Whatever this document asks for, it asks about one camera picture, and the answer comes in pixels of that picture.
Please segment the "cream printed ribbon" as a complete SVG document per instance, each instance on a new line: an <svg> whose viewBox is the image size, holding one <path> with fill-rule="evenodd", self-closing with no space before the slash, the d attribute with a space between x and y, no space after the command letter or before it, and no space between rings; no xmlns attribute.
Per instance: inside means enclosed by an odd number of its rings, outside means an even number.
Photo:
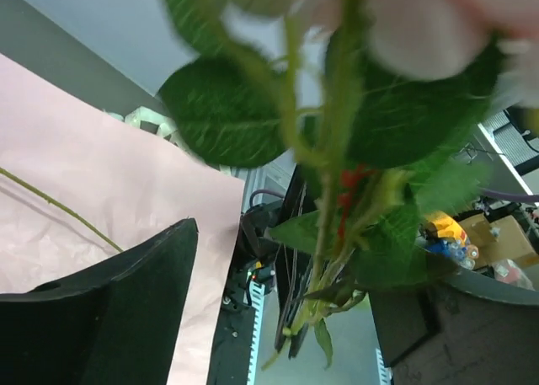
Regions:
<svg viewBox="0 0 539 385"><path fill-rule="evenodd" d="M166 141L171 142L176 147L184 147L174 122L167 116L161 115L147 107L138 107L128 115L120 115L111 111L106 111L106 114L129 126L159 136Z"/></svg>

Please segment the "pink wrapping paper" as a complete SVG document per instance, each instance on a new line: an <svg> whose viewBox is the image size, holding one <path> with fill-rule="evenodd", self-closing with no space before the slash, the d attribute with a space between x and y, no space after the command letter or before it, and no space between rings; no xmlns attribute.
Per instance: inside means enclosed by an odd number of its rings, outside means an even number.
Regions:
<svg viewBox="0 0 539 385"><path fill-rule="evenodd" d="M194 267L164 384L203 384L237 240L243 182L1 60L1 168L93 224L123 252L175 223L198 227ZM120 254L1 175L1 297Z"/></svg>

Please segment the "mixed artificial flower bunch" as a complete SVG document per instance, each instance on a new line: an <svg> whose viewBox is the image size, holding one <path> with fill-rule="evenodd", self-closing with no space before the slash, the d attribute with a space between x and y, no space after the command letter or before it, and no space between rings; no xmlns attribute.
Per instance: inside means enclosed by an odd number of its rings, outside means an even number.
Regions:
<svg viewBox="0 0 539 385"><path fill-rule="evenodd" d="M32 184L29 184L28 182L24 181L20 177L16 176L15 174L10 173L5 168L1 168L1 175L11 181L13 181L15 184L24 187L26 190L30 191L34 195L37 195L42 200L46 201L48 204L51 204L55 206L56 208L62 210L70 217L73 217L80 223L82 223L86 228L88 228L91 232L96 234L99 238L104 240L109 246L111 246L114 250L121 253L123 252L123 249L116 244L114 241L112 241L110 238L106 237L102 232L100 232L93 224L91 224L89 221L87 221L85 218L81 217L78 213L76 213L73 209L69 208L68 206L63 205L61 202L53 199L43 191L37 189Z"/></svg>

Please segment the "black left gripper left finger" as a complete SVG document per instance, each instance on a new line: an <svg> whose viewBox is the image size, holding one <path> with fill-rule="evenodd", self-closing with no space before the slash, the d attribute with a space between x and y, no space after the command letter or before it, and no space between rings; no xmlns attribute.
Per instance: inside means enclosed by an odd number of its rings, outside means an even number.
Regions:
<svg viewBox="0 0 539 385"><path fill-rule="evenodd" d="M194 267L198 227L144 243L26 293L1 297L4 384L164 384Z"/></svg>

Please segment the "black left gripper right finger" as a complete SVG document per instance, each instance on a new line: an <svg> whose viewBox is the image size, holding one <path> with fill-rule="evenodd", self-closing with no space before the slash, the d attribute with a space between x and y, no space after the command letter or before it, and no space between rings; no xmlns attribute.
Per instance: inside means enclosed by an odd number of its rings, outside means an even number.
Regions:
<svg viewBox="0 0 539 385"><path fill-rule="evenodd" d="M536 384L538 293L470 270L369 295L393 384Z"/></svg>

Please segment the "deep pink rose stem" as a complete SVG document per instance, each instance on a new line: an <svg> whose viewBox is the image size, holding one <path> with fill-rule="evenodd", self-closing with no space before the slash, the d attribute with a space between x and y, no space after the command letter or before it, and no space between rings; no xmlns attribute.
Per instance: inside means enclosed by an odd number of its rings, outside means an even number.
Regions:
<svg viewBox="0 0 539 385"><path fill-rule="evenodd" d="M312 330L331 359L329 316L474 264L456 154L491 111L537 131L538 0L163 1L197 53L158 91L183 144L234 168L291 150L315 203L269 231L312 260L277 350Z"/></svg>

